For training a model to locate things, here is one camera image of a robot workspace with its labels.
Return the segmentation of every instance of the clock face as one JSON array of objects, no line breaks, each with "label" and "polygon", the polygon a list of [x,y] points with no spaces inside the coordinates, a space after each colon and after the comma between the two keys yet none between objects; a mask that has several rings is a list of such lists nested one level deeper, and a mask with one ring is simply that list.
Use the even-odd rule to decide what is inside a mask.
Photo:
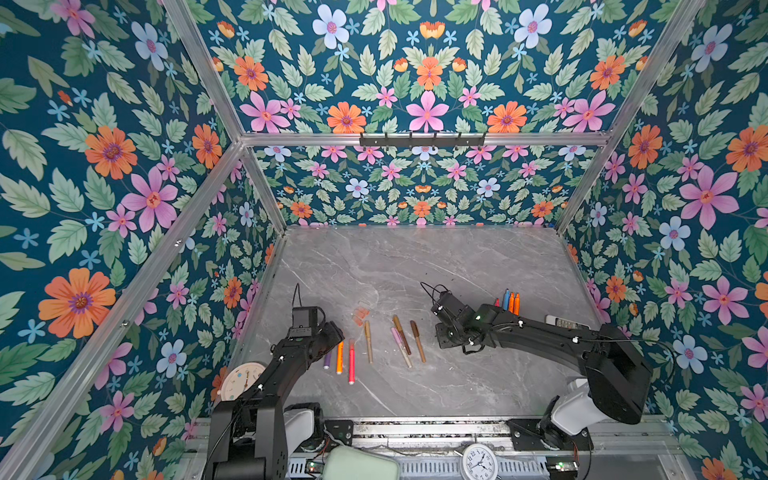
[{"label": "clock face", "polygon": [[462,475],[467,480],[495,480],[498,474],[496,455],[485,445],[470,445],[462,457]]},{"label": "clock face", "polygon": [[222,400],[235,400],[241,393],[248,390],[264,371],[264,365],[256,362],[244,363],[238,366],[224,379],[220,395]]}]

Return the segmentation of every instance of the white clock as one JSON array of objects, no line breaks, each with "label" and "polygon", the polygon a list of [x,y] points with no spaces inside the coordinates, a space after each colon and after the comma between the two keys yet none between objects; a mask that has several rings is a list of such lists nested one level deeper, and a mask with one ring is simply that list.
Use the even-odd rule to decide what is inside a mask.
[{"label": "white clock", "polygon": [[496,480],[498,461],[490,448],[475,443],[464,451],[459,470],[464,480]]}]

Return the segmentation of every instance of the brown marker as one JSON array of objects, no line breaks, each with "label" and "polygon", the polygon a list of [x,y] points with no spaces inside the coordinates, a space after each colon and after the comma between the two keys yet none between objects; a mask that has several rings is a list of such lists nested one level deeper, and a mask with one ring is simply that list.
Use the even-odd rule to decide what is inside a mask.
[{"label": "brown marker", "polygon": [[406,339],[406,333],[402,331],[402,326],[400,326],[400,319],[397,318],[397,315],[395,315],[392,318],[392,321],[395,322],[395,328],[397,329],[397,333],[400,334],[400,339],[402,339],[402,344],[406,348],[406,352],[410,355],[411,354],[411,347],[408,346],[408,340]]},{"label": "brown marker", "polygon": [[419,348],[419,355],[422,356],[422,363],[427,363],[427,358],[424,356],[424,349],[422,348],[422,339],[419,338],[419,328],[413,320],[411,320],[411,330],[413,330],[413,336],[416,337],[416,346]]}]

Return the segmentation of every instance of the marble surface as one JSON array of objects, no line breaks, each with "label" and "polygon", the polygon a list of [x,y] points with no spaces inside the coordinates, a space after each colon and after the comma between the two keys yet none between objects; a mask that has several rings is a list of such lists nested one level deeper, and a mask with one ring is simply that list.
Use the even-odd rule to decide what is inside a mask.
[{"label": "marble surface", "polygon": [[[321,228],[290,230],[280,268],[256,325],[247,360],[267,364],[270,345],[291,323],[291,297],[301,284],[303,304],[321,306],[347,339],[356,340],[357,383],[322,362],[312,365],[286,405],[319,402],[326,416],[540,415],[565,391],[573,370],[513,349],[465,356],[438,347],[431,300],[420,281],[446,285],[477,308],[509,287],[521,293],[521,315],[547,314],[598,325],[564,244],[542,228]],[[374,363],[363,330],[352,320],[358,305],[371,313]],[[408,369],[390,333],[397,315],[412,347]],[[409,325],[419,326],[422,363]]]}]

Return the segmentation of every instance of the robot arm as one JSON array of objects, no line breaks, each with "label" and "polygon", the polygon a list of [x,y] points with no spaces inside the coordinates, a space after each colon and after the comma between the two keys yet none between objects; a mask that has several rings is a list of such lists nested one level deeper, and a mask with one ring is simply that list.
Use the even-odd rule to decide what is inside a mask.
[{"label": "robot arm", "polygon": [[293,309],[293,326],[274,347],[272,362],[240,397],[211,416],[204,480],[283,480],[288,466],[283,400],[313,362],[343,339],[319,307]]}]

